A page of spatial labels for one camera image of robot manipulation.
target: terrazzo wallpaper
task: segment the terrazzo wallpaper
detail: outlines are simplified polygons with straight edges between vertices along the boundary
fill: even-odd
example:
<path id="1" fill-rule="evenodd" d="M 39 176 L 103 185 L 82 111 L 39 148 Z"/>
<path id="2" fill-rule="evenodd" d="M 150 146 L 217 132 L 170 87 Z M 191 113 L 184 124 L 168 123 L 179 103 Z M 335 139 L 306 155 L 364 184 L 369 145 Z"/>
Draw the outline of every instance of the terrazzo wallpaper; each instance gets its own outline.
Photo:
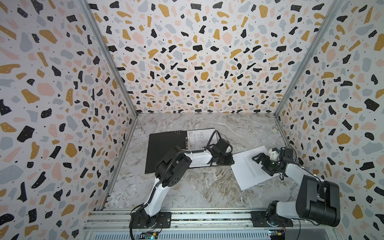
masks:
<path id="1" fill-rule="evenodd" d="M 0 8 L 0 238 L 78 239 L 131 113 L 75 1 Z"/>
<path id="2" fill-rule="evenodd" d="M 89 0 L 141 112 L 273 112 L 331 0 Z"/>
<path id="3" fill-rule="evenodd" d="M 384 239 L 384 1 L 344 1 L 278 119 L 340 187 L 344 239 Z"/>

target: black mounting plate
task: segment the black mounting plate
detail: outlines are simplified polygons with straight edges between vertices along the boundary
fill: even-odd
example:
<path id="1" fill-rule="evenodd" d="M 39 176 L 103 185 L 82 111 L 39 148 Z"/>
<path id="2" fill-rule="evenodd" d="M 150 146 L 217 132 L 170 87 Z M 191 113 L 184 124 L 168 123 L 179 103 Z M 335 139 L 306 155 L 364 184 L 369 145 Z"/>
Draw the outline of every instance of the black mounting plate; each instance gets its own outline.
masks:
<path id="1" fill-rule="evenodd" d="M 133 222 L 132 222 L 132 229 L 138 229 L 138 228 L 146 228 L 142 224 L 139 223 L 140 218 L 136 217 Z M 160 212 L 159 216 L 157 217 L 157 227 L 156 229 L 161 229 L 161 228 L 170 228 L 170 222 L 172 220 L 172 213 L 171 212 Z"/>
<path id="2" fill-rule="evenodd" d="M 253 227 L 271 227 L 265 219 L 266 211 L 252 211 L 251 212 L 251 221 Z M 281 223 L 275 227 L 283 227 L 284 224 Z M 290 219 L 287 219 L 285 222 L 286 227 L 293 227 L 293 222 Z"/>

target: metal corner post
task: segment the metal corner post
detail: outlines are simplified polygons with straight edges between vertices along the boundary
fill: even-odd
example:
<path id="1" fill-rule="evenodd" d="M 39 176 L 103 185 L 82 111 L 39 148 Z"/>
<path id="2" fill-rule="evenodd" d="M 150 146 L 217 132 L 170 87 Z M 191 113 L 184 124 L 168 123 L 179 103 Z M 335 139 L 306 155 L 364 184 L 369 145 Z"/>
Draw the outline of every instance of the metal corner post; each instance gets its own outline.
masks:
<path id="1" fill-rule="evenodd" d="M 276 108 L 276 111 L 274 113 L 275 117 L 277 117 L 281 113 L 282 109 L 284 108 L 284 105 L 288 101 L 290 94 L 295 89 L 296 84 L 299 82 L 300 77 L 303 75 L 304 70 L 308 66 L 308 63 L 310 62 L 312 56 L 315 54 L 317 48 L 321 43 L 321 40 L 323 39 L 325 33 L 328 31 L 329 26 L 331 25 L 334 18 L 336 17 L 336 14 L 341 8 L 341 5 L 343 2 L 344 2 L 343 0 L 333 0 L 325 16 L 325 19 L 319 28 L 319 32 L 315 36 L 315 39 L 313 40 L 307 53 L 305 54 L 303 61 L 301 62 L 299 68 L 297 69 L 295 75 L 292 78 L 291 83 L 287 87 L 287 90 L 285 91 L 284 96 L 279 103 L 279 106 Z"/>
<path id="2" fill-rule="evenodd" d="M 89 28 L 91 29 L 91 31 L 92 31 L 95 39 L 96 39 L 96 42 L 98 43 L 98 45 L 100 47 L 101 53 L 103 54 L 107 64 L 109 65 L 109 67 L 112 71 L 113 77 L 116 79 L 116 82 L 117 82 L 117 84 L 121 90 L 121 94 L 123 95 L 125 101 L 127 102 L 127 105 L 129 107 L 129 110 L 132 113 L 133 118 L 136 119 L 137 118 L 137 111 L 136 111 L 135 107 L 133 106 L 133 103 L 129 97 L 127 89 L 124 86 L 124 83 L 121 80 L 121 76 L 120 76 L 120 74 L 119 74 L 119 72 L 115 66 L 115 63 L 112 59 L 112 56 L 109 54 L 108 47 L 107 47 L 106 43 L 104 42 L 103 35 L 101 34 L 100 29 L 96 23 L 96 20 L 93 17 L 92 11 L 89 7 L 87 0 L 77 0 L 77 2 L 79 3 L 79 7 L 80 7 L 81 11 L 83 12 L 87 23 L 89 24 Z"/>

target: white sheet of paper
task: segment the white sheet of paper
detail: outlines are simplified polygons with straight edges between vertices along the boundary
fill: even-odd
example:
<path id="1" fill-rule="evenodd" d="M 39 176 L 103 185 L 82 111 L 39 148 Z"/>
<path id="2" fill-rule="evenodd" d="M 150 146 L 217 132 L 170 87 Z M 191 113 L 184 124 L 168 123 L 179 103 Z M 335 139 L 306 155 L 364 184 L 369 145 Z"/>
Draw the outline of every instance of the white sheet of paper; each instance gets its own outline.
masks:
<path id="1" fill-rule="evenodd" d="M 204 148 L 209 138 L 211 137 L 212 133 L 214 132 L 214 128 L 209 129 L 200 129 L 200 130 L 192 130 L 187 131 L 187 140 L 188 140 L 188 150 L 200 150 Z M 217 143 L 217 137 L 216 134 L 211 140 L 211 144 Z"/>
<path id="2" fill-rule="evenodd" d="M 261 164 L 257 164 L 252 160 L 252 157 L 262 152 L 269 156 L 268 150 L 265 146 L 233 155 L 235 163 L 231 165 L 231 168 L 241 190 L 245 190 L 279 175 L 276 173 L 273 177 L 269 176 L 262 169 Z"/>

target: back wall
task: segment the back wall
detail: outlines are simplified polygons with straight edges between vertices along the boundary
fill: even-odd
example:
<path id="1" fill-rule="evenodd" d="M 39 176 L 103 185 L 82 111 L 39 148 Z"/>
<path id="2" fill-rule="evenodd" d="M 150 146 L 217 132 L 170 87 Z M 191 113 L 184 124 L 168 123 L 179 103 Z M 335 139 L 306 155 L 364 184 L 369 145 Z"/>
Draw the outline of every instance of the back wall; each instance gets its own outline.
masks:
<path id="1" fill-rule="evenodd" d="M 90 0 L 138 112 L 273 112 L 330 0 Z"/>

